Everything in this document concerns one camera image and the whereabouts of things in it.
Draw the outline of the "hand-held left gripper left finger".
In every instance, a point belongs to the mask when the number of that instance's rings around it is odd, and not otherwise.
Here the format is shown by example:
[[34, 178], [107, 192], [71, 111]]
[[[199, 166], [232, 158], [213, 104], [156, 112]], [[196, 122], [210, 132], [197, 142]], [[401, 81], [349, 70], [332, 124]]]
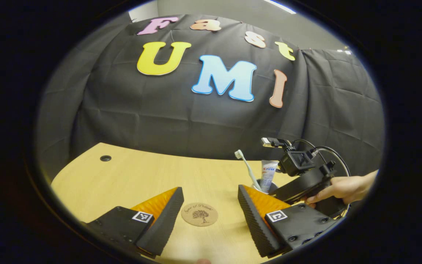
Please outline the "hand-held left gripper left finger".
[[182, 187], [175, 187], [132, 208], [116, 206], [82, 225], [124, 253], [157, 257], [169, 241], [183, 202]]

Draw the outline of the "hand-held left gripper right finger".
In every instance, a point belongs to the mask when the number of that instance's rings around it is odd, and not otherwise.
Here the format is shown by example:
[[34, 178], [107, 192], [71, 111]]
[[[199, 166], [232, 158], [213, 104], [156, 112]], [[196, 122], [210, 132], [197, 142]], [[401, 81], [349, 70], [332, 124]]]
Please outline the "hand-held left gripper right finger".
[[244, 184], [238, 186], [238, 201], [261, 257], [301, 247], [337, 222], [304, 203], [289, 205]]

